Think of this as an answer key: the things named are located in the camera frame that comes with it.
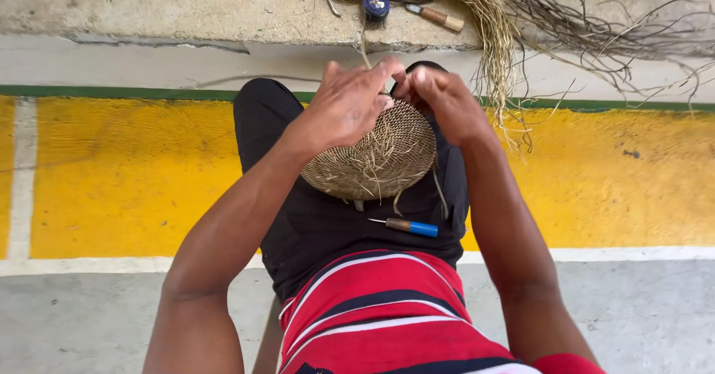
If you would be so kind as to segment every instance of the hand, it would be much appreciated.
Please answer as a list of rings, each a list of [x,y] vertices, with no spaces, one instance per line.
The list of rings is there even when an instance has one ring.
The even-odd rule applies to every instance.
[[[484,109],[455,73],[417,67],[405,80],[398,80],[394,96],[420,109],[429,107],[442,134],[454,146],[494,136]]]
[[[385,57],[374,68],[344,70],[330,61],[308,108],[287,128],[284,135],[300,141],[314,153],[334,146],[352,146],[375,127],[380,112],[393,106],[381,95],[393,76],[405,80],[405,67],[395,57]]]

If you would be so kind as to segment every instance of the woven hat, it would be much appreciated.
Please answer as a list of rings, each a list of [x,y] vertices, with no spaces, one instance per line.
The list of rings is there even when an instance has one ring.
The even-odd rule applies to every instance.
[[[369,201],[398,195],[430,170],[437,146],[427,119],[411,104],[378,116],[375,128],[354,146],[318,154],[301,175],[313,187],[345,200]]]

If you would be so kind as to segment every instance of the red striped shirt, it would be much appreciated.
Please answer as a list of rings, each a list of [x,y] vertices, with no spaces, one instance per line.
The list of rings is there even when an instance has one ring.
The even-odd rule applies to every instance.
[[[575,355],[521,364],[472,325],[457,272],[417,251],[335,260],[285,303],[280,323],[281,373],[603,373]]]

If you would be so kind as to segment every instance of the black pants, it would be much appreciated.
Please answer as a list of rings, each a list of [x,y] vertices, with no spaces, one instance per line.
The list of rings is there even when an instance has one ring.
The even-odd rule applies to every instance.
[[[442,69],[434,63],[419,62],[407,71],[420,64]],[[302,111],[298,99],[275,80],[257,78],[241,88],[233,113],[244,173],[263,158]],[[366,201],[365,211],[359,212],[352,202],[345,204],[323,194],[299,177],[261,243],[263,263],[281,302],[295,296],[328,263],[356,251],[422,251],[455,267],[463,252],[460,239],[469,209],[464,160],[460,150],[442,136],[434,118],[428,116],[428,121],[437,139],[437,177],[449,217],[442,218],[431,171],[402,193],[398,208],[402,219],[437,225],[439,235],[430,238],[398,232],[368,220],[399,217],[393,212],[393,199],[383,199],[381,204]]]

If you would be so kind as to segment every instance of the tape measure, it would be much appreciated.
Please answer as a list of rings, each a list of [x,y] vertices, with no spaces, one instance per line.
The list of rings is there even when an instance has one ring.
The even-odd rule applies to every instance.
[[[362,0],[360,3],[368,22],[383,22],[390,13],[390,0]]]

